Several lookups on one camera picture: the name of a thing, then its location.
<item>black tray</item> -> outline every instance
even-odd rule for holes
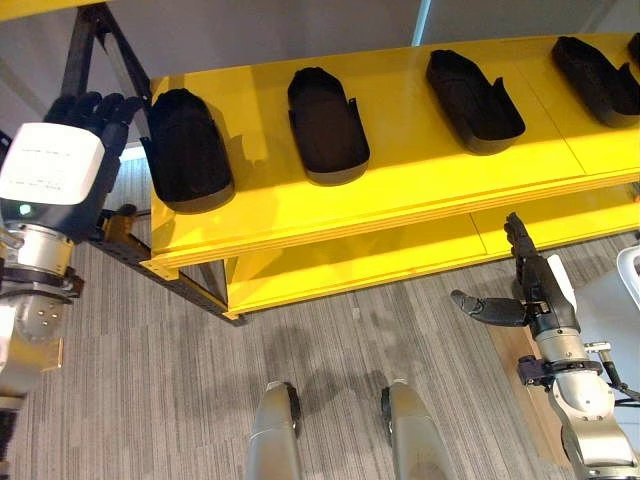
[[[502,78],[489,83],[478,66],[452,50],[435,50],[427,79],[464,146],[473,153],[500,152],[525,131]]]
[[[640,33],[636,33],[629,42],[629,52],[631,56],[640,65]]]
[[[640,118],[640,85],[625,63],[616,69],[591,45],[560,37],[552,57],[591,113],[610,127],[633,125]]]
[[[369,145],[355,98],[319,67],[296,72],[289,89],[289,119],[307,176],[321,185],[350,182],[364,173]]]
[[[158,198],[181,213],[219,207],[234,195],[224,141],[207,105],[187,89],[158,97],[143,143]]]

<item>white wall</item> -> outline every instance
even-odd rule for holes
[[[149,76],[408,45],[419,0],[110,2]],[[38,121],[58,95],[75,10],[0,23],[0,129]],[[433,0],[424,43],[637,31],[640,0]],[[118,85],[96,46],[89,88]]]

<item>robotic hand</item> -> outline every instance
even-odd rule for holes
[[[578,479],[639,480],[638,455],[613,415],[614,405],[637,405],[640,395],[620,382],[607,342],[583,345],[573,304],[560,287],[564,269],[552,269],[540,256],[523,223],[512,213],[505,224],[516,258],[516,275],[524,302],[508,298],[475,298],[454,290],[453,301],[472,318],[489,325],[529,326],[542,359],[519,360],[523,384],[544,386],[549,402],[562,422],[562,444]],[[600,355],[611,384],[599,375]],[[630,397],[615,402],[612,388]]]
[[[0,172],[0,479],[22,398],[49,363],[64,304],[83,281],[69,267],[96,228],[120,167],[138,98],[91,92],[58,98],[26,123]]]

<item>gray carpet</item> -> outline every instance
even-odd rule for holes
[[[579,286],[634,241],[558,252]],[[573,478],[536,457],[486,327],[448,299],[456,287],[508,295],[511,261],[274,308],[239,328],[88,245],[73,265],[87,285],[67,311],[64,367],[20,414],[14,479],[241,479],[274,379],[301,396],[306,479],[392,479],[379,397],[396,377],[430,408],[459,478]]]

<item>yellow shelf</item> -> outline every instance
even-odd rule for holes
[[[630,63],[636,80],[640,81],[640,69],[631,61],[627,49],[630,39],[631,34],[623,35],[622,39],[617,35],[587,35],[584,40],[605,53],[616,67]],[[551,56],[545,55],[551,51],[555,40],[556,37],[542,37],[512,41],[511,46],[518,54],[518,70],[587,174],[637,169],[640,166],[640,129],[628,131],[604,127],[591,116],[564,77],[557,74]]]
[[[618,55],[630,35],[587,37],[592,43],[603,39],[604,53]],[[573,112],[571,130],[563,133],[540,99],[538,90],[547,87],[534,88],[527,78],[536,55],[548,57],[554,40],[400,48],[157,80],[155,95],[186,87],[209,104],[227,145],[237,194],[227,205],[198,215],[176,214],[154,196],[147,267],[175,278],[187,265],[638,180],[637,129],[600,126],[587,113],[578,115],[579,105],[569,97],[558,107]],[[486,157],[464,152],[425,80],[429,54],[438,48],[471,58],[491,81],[504,77],[527,124],[515,145]],[[530,60],[521,58],[520,48],[531,52]],[[340,78],[347,95],[358,99],[371,146],[368,171],[339,187],[306,179],[289,127],[289,82],[296,70],[316,65]],[[541,75],[558,77],[548,88],[563,80],[555,71]],[[592,137],[588,148],[577,153],[573,137],[584,136]]]
[[[226,261],[237,315],[510,255],[503,231],[516,211],[539,247],[631,230],[640,204],[628,186],[574,193]]]
[[[0,22],[108,0],[0,0]]]

